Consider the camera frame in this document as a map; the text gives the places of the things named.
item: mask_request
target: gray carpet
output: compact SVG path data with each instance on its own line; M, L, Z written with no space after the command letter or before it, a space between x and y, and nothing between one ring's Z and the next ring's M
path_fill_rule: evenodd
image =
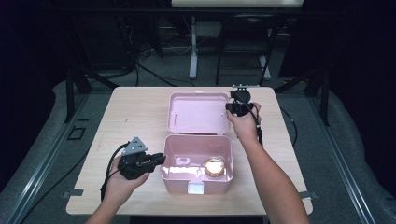
M273 78L271 81L265 82L264 86L275 88L282 85L282 80L278 79L276 75L287 43L287 39L279 38L274 58L270 63ZM189 86L190 84L187 82L191 82L195 86L214 86L216 56L213 52L214 49L210 47L210 44L206 46L203 44L200 47L198 78L195 80L188 78L190 69L189 52L179 55L172 50L167 50L163 58L152 53L150 57L140 62L161 76L186 81L170 80L178 86ZM111 80L121 86L134 86L136 72ZM227 77L220 79L220 86L231 86L239 83L255 84L258 80L259 77ZM80 140L62 141L59 154L39 188L33 203L50 189L61 176L66 174L91 145L111 94L111 91L101 83L91 80L91 84L93 92L88 96L85 105L77 113L74 122L71 124L72 127L84 128L85 132ZM139 86L166 86L158 78L143 70L139 71L138 84ZM315 117L317 112L301 92L303 88L304 83L298 84L290 91L278 94L277 99L280 106L291 115L297 126L298 138L294 148L307 188L316 192L319 196L312 202L314 207L314 211L310 215L312 223L361 223L345 183L333 161L331 146L321 129L320 120ZM20 169L1 192L0 209L2 212L0 223L7 223L9 217L14 214L14 208L17 206L30 177L34 174L35 168L51 150L63 128L66 113L64 83L54 88L54 91L57 94L57 101L48 122L37 137ZM292 122L286 114L284 114L284 119L290 133L290 139L293 140L296 132ZM330 98L329 121L334 137L346 158L348 167L361 188L362 195L366 199L375 221L377 223L396 223L394 199L375 181L373 173L364 162L364 147L359 132L342 103L333 94ZM67 199L61 197L65 191L74 187L81 166L82 163L54 188L26 218L24 223L83 223L88 217L68 215L65 212ZM129 223L129 218L118 216L115 217L113 223Z

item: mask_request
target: small round object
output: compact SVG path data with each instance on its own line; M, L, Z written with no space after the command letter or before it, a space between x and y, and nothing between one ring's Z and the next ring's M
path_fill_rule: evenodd
M205 162L205 173L211 177L218 177L224 173L224 162L219 157L211 157Z

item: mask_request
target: pink plastic container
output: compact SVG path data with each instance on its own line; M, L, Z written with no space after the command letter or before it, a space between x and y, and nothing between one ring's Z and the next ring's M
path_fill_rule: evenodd
M230 129L223 92L176 92L169 105L168 129L162 165L163 182L171 193L225 193L233 179ZM205 162L221 158L224 172L212 177L205 173Z

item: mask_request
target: black cable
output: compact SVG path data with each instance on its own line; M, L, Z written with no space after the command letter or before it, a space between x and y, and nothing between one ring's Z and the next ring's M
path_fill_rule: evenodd
M25 214L25 216L23 217L21 223L23 223L26 218L29 217L29 215L33 212L33 210L41 203L41 201L44 200L44 198L53 190L55 189L56 186L58 186L65 178L67 178L68 175L70 175L70 173L73 172L74 169L76 169L76 167L84 160L84 158L87 156L89 150L87 150L84 155L81 157L81 159L79 159L79 161L64 175L61 177L61 179L58 180L58 182L56 182L50 189L48 189L38 200L37 202L29 209L29 211Z
M259 112L259 109L257 108L257 106L254 104L253 104L253 106L256 108L257 112ZM262 126L260 125L260 122L258 119L256 121L256 124L257 124L257 126L256 126L257 136L259 137L260 145L262 145Z
M112 79L112 78L117 78L117 77L125 77L126 75L132 73L134 71L134 68L135 68L135 64L129 65L128 67L126 67L125 69L123 69L122 71L120 71L117 74L101 75L101 77L104 77L106 79Z
M107 186L107 181L108 179L111 177L111 175L109 175L110 173L110 168L111 168L111 164L114 161L114 158L116 157L117 153L119 153L119 151L125 147L127 147L129 145L130 142L125 143L123 145L121 145L119 148L116 149L116 151L113 153L113 155L110 158L110 161L108 162L107 165L107 170L106 170L106 176L105 176L105 182L103 183L102 187L100 188L101 191L101 201L105 198L105 193L106 193L106 186Z
M151 56L151 51L153 50L151 45L144 45L139 48L139 58L147 59Z
M134 65L134 70L136 71L136 83L134 84L136 87L139 85L139 68L137 65Z
M119 170L120 170L120 169L118 169L118 170L116 170L115 172L113 172L113 174L111 174L111 175L108 177L108 179L109 179L111 176L113 176L114 174L116 174Z
M172 83L166 81L166 79L173 80L173 81L179 81L179 82L186 82L186 83L189 83L189 84L192 85L192 86L195 86L193 83L191 83L191 82L189 82L189 81L184 81L184 80L180 80L180 79L174 79L174 78L170 78L170 77L162 77L162 76L159 76L158 74L154 73L153 71L150 71L148 68L146 68L145 66L143 66L143 65L140 64L140 63L136 63L136 65L139 66L139 67L141 67L143 70L149 72L150 74L154 75L156 78L158 78L158 79L161 80L162 82L168 84L169 86L177 87L177 85L172 84Z
M296 142L297 142L297 136L298 136L297 125L294 122L294 119L291 117L291 115L288 112L286 112L285 109L283 109L282 107L280 107L280 109L283 111L283 113L285 113L289 117L289 119L291 120L291 123L292 123L292 125L294 127L295 136L294 136L294 140L293 140L293 143L292 143L292 145L294 146L296 144Z

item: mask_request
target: container lid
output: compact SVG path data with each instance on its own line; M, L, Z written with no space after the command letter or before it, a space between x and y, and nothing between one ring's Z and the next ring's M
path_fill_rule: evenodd
M228 102L224 92L175 92L170 97L168 129L172 133L227 133Z

